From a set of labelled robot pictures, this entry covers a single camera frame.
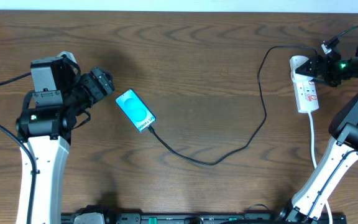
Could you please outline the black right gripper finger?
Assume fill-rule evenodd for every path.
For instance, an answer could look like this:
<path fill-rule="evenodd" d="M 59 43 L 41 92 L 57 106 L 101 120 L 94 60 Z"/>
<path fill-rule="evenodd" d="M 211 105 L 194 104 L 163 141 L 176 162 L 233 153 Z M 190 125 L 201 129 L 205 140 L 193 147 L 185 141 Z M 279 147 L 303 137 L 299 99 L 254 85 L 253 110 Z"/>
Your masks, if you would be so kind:
<path fill-rule="evenodd" d="M 334 82 L 327 78 L 312 78 L 312 82 L 319 83 L 326 86 L 334 86 Z"/>
<path fill-rule="evenodd" d="M 296 69 L 296 72 L 301 75 L 315 78 L 318 76 L 318 60 L 319 56 L 315 55 L 309 58 L 307 62 Z"/>

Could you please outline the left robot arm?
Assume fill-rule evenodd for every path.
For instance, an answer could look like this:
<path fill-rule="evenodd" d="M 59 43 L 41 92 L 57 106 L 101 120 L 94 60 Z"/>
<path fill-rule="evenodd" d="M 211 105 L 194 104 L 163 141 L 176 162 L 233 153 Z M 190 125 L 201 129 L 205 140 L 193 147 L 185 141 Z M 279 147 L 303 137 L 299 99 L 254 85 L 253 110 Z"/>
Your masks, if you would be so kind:
<path fill-rule="evenodd" d="M 65 164 L 77 117 L 114 91 L 112 75 L 99 67 L 81 73 L 72 53 L 32 61 L 34 89 L 16 120 L 22 179 L 17 223 L 60 223 Z"/>

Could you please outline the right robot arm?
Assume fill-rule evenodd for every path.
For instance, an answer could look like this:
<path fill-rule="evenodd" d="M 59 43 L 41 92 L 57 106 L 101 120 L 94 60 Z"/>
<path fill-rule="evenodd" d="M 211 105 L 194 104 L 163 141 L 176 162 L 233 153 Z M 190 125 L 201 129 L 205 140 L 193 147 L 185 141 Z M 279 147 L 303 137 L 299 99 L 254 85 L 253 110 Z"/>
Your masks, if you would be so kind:
<path fill-rule="evenodd" d="M 314 86 L 337 87 L 343 80 L 358 78 L 356 54 L 343 59 L 337 51 L 338 37 L 322 44 L 324 55 L 290 59 L 291 79 L 298 109 L 315 104 Z M 358 160 L 358 93 L 341 109 L 329 125 L 331 135 L 326 152 L 303 188 L 289 201 L 278 217 L 282 223 L 317 223 L 329 196 L 353 163 Z"/>

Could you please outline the turquoise screen smartphone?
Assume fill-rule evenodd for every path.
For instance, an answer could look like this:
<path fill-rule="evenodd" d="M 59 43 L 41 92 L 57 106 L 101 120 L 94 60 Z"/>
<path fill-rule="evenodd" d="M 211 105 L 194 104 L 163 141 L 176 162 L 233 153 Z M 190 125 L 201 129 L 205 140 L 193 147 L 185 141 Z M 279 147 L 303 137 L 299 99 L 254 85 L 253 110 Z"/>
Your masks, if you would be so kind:
<path fill-rule="evenodd" d="M 156 120 L 154 114 L 133 89 L 128 89 L 118 96 L 116 103 L 139 132 L 147 129 Z"/>

